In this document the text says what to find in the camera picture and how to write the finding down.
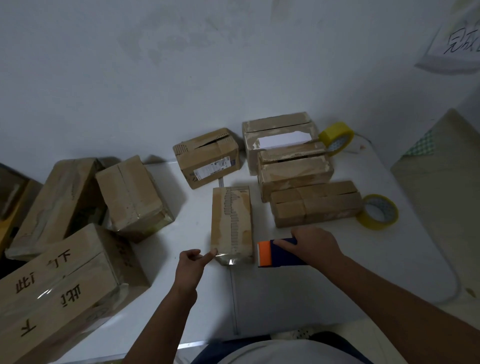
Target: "dark blue handle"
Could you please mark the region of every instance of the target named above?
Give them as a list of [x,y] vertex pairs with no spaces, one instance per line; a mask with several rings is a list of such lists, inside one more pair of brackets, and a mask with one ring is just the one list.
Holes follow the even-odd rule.
[[[297,245],[297,239],[295,238],[286,238],[283,240]],[[272,252],[272,267],[307,265],[307,263],[298,258],[296,255],[283,250],[278,245],[273,244],[273,240],[270,240],[270,249]]]

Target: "roll of tape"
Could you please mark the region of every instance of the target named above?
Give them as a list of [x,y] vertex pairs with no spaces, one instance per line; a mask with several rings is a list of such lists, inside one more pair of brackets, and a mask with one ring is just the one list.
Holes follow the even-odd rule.
[[347,124],[336,122],[318,135],[318,139],[327,147],[328,155],[335,155],[352,141],[354,136]]
[[357,220],[371,230],[382,230],[393,225],[398,220],[398,208],[381,194],[369,194],[363,198],[363,210],[357,215]]

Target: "forearm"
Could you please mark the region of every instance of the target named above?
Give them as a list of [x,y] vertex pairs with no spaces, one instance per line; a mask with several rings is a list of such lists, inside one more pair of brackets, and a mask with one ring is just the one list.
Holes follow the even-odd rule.
[[323,269],[410,363],[480,363],[480,332],[348,257]]
[[172,287],[122,363],[173,363],[195,299],[195,291],[185,294]]

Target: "cardboard box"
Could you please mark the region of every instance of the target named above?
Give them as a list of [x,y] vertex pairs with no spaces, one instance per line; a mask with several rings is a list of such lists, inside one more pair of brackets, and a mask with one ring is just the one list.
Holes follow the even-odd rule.
[[0,254],[12,243],[42,186],[37,181],[29,180],[11,214],[6,220],[0,221]]
[[130,245],[90,224],[0,280],[2,363],[48,363],[149,283]]
[[0,220],[11,213],[28,179],[0,165]]
[[258,183],[262,201],[273,191],[326,183],[334,169],[322,142],[287,146],[258,154]]
[[29,261],[87,224],[101,223],[107,206],[95,174],[96,158],[57,162],[23,221],[7,258]]
[[244,121],[242,133],[251,176],[258,172],[260,151],[318,140],[318,129],[306,112]]
[[217,261],[229,266],[253,263],[252,206],[250,189],[213,189],[211,248],[217,248]]
[[181,142],[173,151],[192,189],[240,169],[239,146],[226,128]]
[[174,220],[139,156],[96,174],[113,229],[138,243]]
[[352,181],[292,188],[272,193],[270,207],[278,228],[349,218],[363,209]]

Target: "person's left hand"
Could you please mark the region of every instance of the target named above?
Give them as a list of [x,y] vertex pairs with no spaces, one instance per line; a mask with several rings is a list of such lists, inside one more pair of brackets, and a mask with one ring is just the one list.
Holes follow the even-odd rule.
[[200,254],[200,249],[181,252],[172,289],[176,289],[180,294],[187,296],[194,294],[196,299],[195,289],[204,273],[204,268],[215,258],[216,253],[216,249],[212,249],[205,255]]

